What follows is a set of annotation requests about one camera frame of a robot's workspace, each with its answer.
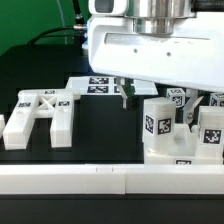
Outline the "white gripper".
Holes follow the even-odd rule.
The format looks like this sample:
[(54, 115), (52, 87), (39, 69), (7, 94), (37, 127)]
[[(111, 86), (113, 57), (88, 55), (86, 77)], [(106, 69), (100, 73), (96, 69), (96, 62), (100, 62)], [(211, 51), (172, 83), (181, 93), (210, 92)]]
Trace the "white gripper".
[(88, 7), (89, 64), (117, 76), (124, 109), (134, 96), (129, 78), (224, 92), (224, 0), (89, 0)]

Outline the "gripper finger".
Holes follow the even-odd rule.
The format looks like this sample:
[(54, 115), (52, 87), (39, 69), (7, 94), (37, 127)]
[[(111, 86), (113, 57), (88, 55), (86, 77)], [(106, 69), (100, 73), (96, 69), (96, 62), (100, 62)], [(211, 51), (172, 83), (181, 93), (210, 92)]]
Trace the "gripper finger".
[(188, 101), (183, 107), (183, 122), (185, 124), (190, 124), (194, 119), (194, 110), (203, 97), (198, 96), (198, 90), (195, 89), (187, 89), (186, 96), (188, 97)]

